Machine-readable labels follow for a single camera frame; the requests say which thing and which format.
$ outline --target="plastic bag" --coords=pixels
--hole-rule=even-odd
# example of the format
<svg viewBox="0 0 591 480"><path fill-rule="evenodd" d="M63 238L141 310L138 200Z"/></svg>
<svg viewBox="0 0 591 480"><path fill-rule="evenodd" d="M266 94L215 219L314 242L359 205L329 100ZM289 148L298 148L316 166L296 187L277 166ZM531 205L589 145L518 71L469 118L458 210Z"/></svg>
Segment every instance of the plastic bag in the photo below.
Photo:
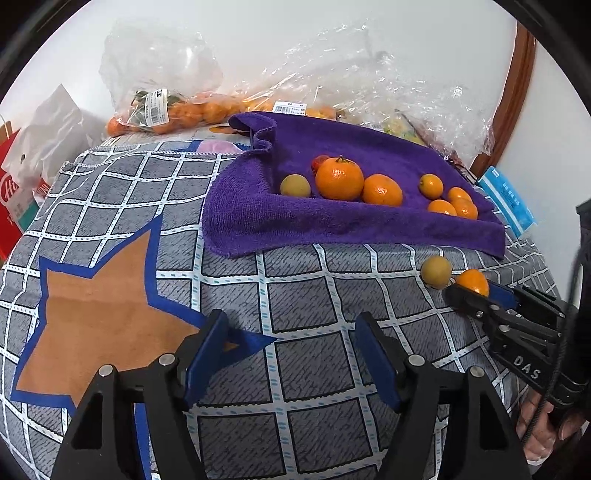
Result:
<svg viewBox="0 0 591 480"><path fill-rule="evenodd" d="M405 77L393 55L373 52L365 25L321 32L235 90L247 110L300 102L306 115L378 129L467 163L492 148L492 118L467 88Z"/></svg>
<svg viewBox="0 0 591 480"><path fill-rule="evenodd" d="M201 35L158 33L169 30L118 22L105 40L99 73L116 111L109 136L218 124L240 111L240 101L213 93L223 75Z"/></svg>
<svg viewBox="0 0 591 480"><path fill-rule="evenodd" d="M19 131L2 168L20 188L45 198L60 167L95 143L82 112L60 85Z"/></svg>
<svg viewBox="0 0 591 480"><path fill-rule="evenodd" d="M236 98L218 93L200 93L185 98L166 88L136 92L127 109L120 109L109 121L106 130L110 137L129 132L168 134L181 128L216 125L231 115L243 111Z"/></svg>

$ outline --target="wooden frame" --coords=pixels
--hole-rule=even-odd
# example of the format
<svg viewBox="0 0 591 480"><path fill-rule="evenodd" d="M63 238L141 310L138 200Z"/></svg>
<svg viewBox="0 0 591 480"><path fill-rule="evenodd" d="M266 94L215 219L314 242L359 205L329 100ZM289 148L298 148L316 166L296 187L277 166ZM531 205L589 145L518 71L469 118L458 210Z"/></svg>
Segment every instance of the wooden frame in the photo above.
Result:
<svg viewBox="0 0 591 480"><path fill-rule="evenodd" d="M480 177L490 166L498 163L513 134L530 86L535 60L535 37L520 23L517 24L513 59L505 81L505 88L492 121L495 145L490 155L478 155L470 171Z"/></svg>

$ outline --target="purple towel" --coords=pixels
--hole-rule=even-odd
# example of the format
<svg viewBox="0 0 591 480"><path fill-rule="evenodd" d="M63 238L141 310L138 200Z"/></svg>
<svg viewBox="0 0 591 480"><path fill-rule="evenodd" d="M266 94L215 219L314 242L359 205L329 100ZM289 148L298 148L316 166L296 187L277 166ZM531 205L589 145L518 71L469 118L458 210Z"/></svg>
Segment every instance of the purple towel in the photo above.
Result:
<svg viewBox="0 0 591 480"><path fill-rule="evenodd" d="M313 243L434 244L505 252L505 229L493 205L436 152L406 140L330 120L281 113L240 113L230 126L252 131L252 148L220 173L203 209L205 245L224 257ZM365 177L383 173L404 192L400 207L326 200L310 163L317 155L343 155ZM279 195L285 176L299 173L313 198ZM478 220L431 213L418 190L425 173L439 176L445 192L461 187L478 207Z"/></svg>

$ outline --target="grey checkered blanket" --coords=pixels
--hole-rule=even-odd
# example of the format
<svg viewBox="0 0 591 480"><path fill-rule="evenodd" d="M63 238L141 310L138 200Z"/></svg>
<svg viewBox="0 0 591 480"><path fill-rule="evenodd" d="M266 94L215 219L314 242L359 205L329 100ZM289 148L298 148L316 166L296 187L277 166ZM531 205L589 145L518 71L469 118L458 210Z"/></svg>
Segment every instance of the grey checkered blanket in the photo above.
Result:
<svg viewBox="0 0 591 480"><path fill-rule="evenodd" d="M364 310L388 335L440 368L480 365L510 410L524 385L486 351L480 327L448 308L418 269L444 254L460 273L478 268L506 285L557 293L530 241L506 229L502 261L431 245L304 245L237 260L204 248L200 213L232 155L176 152L185 142L102 147L60 172L47 201L1 271L0 435L31 479L47 480L67 411L10 400L20 354L38 319L40 256L93 266L163 214L158 292L233 326L277 338L212 378L189 415L210 478L373 478L397 416L383 404L355 342ZM425 478L439 469L448 409L440 407ZM158 479L152 455L152 478Z"/></svg>

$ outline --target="fruit pile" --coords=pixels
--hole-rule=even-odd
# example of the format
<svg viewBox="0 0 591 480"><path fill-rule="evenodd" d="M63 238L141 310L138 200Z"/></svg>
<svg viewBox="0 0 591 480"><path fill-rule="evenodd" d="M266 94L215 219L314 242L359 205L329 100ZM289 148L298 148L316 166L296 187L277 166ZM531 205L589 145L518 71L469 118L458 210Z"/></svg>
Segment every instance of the fruit pile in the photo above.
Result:
<svg viewBox="0 0 591 480"><path fill-rule="evenodd" d="M340 157L319 155L311 163L312 173L318 192L329 200L353 201L361 198L365 203L399 207L404 201L400 185L381 173L364 178L359 165L353 160ZM419 191L432 200L427 210L476 220L478 208L468 193L460 187L452 187L447 192L447 200L443 195L443 182L439 177L428 173L421 177ZM309 197L310 183L302 175L293 174L285 177L281 183L281 194L293 197Z"/></svg>
<svg viewBox="0 0 591 480"><path fill-rule="evenodd" d="M376 173L364 178L359 165L353 160L319 155L311 164L318 192L329 200L347 202L361 199L365 203L399 207L404 198L402 189L386 175ZM302 175L288 175L281 183L281 194L309 197L311 188Z"/></svg>
<svg viewBox="0 0 591 480"><path fill-rule="evenodd" d="M426 198L432 200L427 207L429 212L444 213L471 220L478 218L478 208L464 189L452 187L447 192L447 201L440 198L444 188L443 182L437 175L432 173L423 175L418 183L418 189Z"/></svg>
<svg viewBox="0 0 591 480"><path fill-rule="evenodd" d="M421 278L433 287L441 290L449 285L452 277L452 264L445 257L433 255L427 258L421 266ZM456 277L456 283L480 295L487 297L490 293L488 280L479 270L471 268Z"/></svg>

